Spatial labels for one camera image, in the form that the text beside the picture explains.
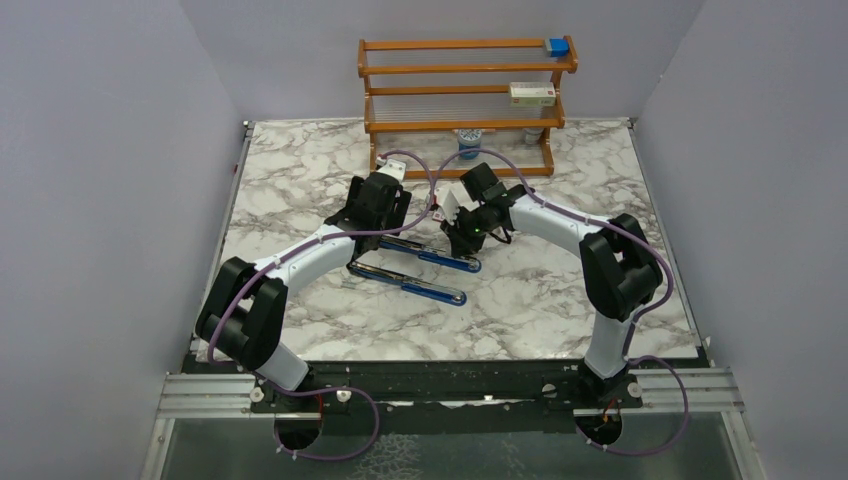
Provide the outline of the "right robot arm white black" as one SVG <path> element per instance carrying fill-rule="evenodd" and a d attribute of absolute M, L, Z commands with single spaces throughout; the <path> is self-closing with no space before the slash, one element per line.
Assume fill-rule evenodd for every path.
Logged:
<path fill-rule="evenodd" d="M 506 188 L 485 163 L 463 174 L 460 182 L 476 204 L 472 209 L 449 187 L 435 192 L 453 257 L 477 254 L 486 236 L 505 230 L 535 236 L 579 258 L 595 320 L 584 356 L 590 372 L 578 378 L 577 393 L 589 406 L 604 405 L 616 395 L 614 376 L 626 368 L 637 317 L 664 279 L 640 223 L 629 214 L 603 218 L 568 209 L 524 184 Z"/>

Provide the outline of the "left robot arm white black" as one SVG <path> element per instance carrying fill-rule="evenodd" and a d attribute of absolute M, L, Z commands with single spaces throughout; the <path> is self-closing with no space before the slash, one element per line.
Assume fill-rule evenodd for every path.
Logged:
<path fill-rule="evenodd" d="M 226 260 L 196 320 L 194 332 L 211 352 L 276 384 L 276 396 L 298 411 L 313 401 L 308 364 L 282 343 L 286 303 L 321 276 L 378 247 L 403 226 L 411 201 L 400 180 L 372 173 L 351 180 L 344 206 L 309 237 L 268 258 Z"/>

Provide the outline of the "blue stapler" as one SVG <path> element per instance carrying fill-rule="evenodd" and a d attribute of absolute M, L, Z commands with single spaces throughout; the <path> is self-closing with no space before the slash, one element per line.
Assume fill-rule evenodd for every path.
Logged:
<path fill-rule="evenodd" d="M 415 273 L 424 273 L 425 270 L 413 270 L 412 266 L 428 263 L 465 273 L 478 273 L 482 268 L 482 262 L 473 256 L 452 257 L 446 250 L 389 235 L 381 237 L 377 248 L 381 253 L 395 253 L 395 262 L 371 265 L 361 259 L 354 259 L 346 265 L 347 271 L 455 307 L 463 306 L 467 301 L 467 294 L 463 290 L 437 283 L 427 276 L 415 276 Z"/>

